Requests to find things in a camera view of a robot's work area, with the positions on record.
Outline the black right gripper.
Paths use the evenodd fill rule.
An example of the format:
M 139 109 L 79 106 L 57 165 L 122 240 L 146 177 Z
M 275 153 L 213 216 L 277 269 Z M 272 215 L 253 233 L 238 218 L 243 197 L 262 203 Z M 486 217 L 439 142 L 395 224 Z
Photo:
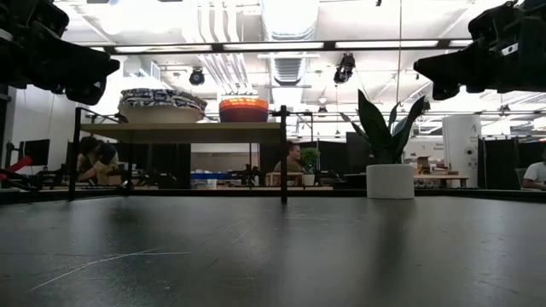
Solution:
M 433 83 L 433 99 L 469 92 L 546 92 L 546 0 L 507 0 L 468 23 L 464 49 L 417 60 L 413 68 Z

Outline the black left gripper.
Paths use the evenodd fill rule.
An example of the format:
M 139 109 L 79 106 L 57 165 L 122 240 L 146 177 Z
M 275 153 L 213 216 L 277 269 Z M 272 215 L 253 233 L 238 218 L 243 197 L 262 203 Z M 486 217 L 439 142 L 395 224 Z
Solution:
M 104 51 L 62 40 L 68 23 L 54 0 L 0 0 L 0 84 L 61 86 L 70 101 L 95 106 L 120 64 Z

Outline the orange plastic bowl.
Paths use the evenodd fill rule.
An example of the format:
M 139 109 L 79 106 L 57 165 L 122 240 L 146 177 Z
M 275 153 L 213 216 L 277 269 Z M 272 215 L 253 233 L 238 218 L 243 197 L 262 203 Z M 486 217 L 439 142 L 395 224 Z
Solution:
M 224 111 L 234 108 L 259 109 L 268 112 L 269 103 L 259 98 L 236 97 L 222 100 L 218 110 Z

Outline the white round pillar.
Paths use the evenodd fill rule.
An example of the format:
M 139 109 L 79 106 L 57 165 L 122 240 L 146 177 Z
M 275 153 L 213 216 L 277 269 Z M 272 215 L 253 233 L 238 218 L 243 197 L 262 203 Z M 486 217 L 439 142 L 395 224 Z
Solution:
M 454 115 L 442 120 L 444 163 L 450 171 L 467 176 L 466 187 L 479 183 L 479 115 Z

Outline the black computer monitor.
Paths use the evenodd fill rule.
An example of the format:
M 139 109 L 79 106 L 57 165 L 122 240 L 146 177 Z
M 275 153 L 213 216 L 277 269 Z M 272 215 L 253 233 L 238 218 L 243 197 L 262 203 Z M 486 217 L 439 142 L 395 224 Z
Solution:
M 21 158 L 30 158 L 30 166 L 46 166 L 49 162 L 50 139 L 20 142 Z

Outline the green snake plant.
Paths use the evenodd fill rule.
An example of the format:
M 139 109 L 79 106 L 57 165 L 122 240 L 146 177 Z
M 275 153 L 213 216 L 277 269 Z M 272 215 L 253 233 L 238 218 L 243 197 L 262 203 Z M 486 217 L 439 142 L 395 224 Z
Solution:
M 419 98 L 412 105 L 408 115 L 394 125 L 398 116 L 397 106 L 393 107 L 389 119 L 385 121 L 381 111 L 367 99 L 362 90 L 357 91 L 357 96 L 357 115 L 360 124 L 352 121 L 344 113 L 340 113 L 340 117 L 350 123 L 353 130 L 368 143 L 379 164 L 397 164 L 410 139 L 414 122 L 424 113 L 427 98 L 425 96 Z

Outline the black partition screen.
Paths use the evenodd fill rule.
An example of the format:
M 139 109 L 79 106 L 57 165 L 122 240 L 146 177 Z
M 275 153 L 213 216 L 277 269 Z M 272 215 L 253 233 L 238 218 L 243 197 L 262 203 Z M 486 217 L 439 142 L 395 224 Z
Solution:
M 542 162 L 546 142 L 520 142 L 519 138 L 478 142 L 478 187 L 521 190 L 527 169 Z

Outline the wooden background table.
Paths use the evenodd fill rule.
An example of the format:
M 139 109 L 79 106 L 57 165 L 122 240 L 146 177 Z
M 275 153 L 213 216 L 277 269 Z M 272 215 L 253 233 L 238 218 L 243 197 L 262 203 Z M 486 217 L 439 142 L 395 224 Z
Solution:
M 364 188 L 366 185 L 366 174 L 346 174 L 345 181 L 350 187 Z M 414 182 L 419 187 L 426 188 L 466 188 L 468 176 L 463 175 L 414 175 Z

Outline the red object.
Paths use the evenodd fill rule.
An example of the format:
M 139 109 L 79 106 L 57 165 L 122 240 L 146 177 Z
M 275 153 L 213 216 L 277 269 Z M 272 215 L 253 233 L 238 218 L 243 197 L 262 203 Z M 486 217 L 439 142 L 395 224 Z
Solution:
M 6 171 L 17 172 L 20 169 L 22 169 L 23 167 L 29 166 L 31 163 L 32 163 L 32 158 L 29 157 L 29 156 L 26 156 L 26 157 L 24 157 L 22 159 L 19 159 L 13 165 L 8 166 L 6 168 Z M 1 173 L 1 169 L 0 169 L 0 182 L 5 180 L 6 178 L 7 178 L 7 176 L 5 174 Z

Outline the black partition panel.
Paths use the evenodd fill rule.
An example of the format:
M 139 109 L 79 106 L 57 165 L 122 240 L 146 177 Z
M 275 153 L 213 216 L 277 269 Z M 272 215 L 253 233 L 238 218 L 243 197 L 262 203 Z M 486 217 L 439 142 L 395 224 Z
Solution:
M 370 162 L 368 143 L 356 132 L 346 132 L 346 147 L 351 173 L 364 173 Z

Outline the small leafy green plant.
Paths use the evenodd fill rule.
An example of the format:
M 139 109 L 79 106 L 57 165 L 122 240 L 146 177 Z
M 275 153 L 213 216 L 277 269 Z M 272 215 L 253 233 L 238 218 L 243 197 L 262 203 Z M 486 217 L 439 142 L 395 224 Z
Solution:
M 302 148 L 300 152 L 300 163 L 302 171 L 306 175 L 314 174 L 320 159 L 320 152 L 317 148 Z

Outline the ceiling light track bar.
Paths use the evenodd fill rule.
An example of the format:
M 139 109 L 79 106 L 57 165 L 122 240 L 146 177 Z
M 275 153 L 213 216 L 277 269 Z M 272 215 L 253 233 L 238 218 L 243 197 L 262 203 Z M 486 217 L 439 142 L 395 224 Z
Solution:
M 327 40 L 270 41 L 228 43 L 151 43 L 151 44 L 88 44 L 110 55 L 185 55 L 278 52 L 337 52 L 337 51 L 413 51 L 462 49 L 472 41 L 468 38 L 430 38 L 403 40 Z

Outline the black table mat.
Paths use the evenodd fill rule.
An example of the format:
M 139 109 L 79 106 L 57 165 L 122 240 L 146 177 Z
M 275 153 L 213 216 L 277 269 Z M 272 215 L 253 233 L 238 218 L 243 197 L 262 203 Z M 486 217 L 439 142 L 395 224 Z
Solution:
M 546 307 L 546 204 L 115 197 L 0 207 L 0 307 Z

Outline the wooden shelf with black frame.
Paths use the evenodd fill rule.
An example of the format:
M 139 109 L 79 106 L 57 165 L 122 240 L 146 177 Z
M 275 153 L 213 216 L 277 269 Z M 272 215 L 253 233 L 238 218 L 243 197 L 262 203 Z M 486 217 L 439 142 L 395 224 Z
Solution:
M 181 124 L 131 124 L 113 121 L 111 124 L 84 124 L 86 113 L 100 114 L 84 107 L 75 108 L 72 155 L 78 153 L 80 134 L 105 136 L 135 144 L 194 144 L 194 143 L 275 143 L 288 148 L 287 117 L 291 114 L 286 106 L 272 113 L 281 119 L 279 123 L 181 123 Z

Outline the white ceiling air duct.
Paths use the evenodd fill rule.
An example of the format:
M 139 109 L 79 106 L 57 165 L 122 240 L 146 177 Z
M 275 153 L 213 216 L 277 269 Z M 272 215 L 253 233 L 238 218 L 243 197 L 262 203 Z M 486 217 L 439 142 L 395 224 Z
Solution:
M 312 41 L 319 0 L 260 0 L 265 41 Z

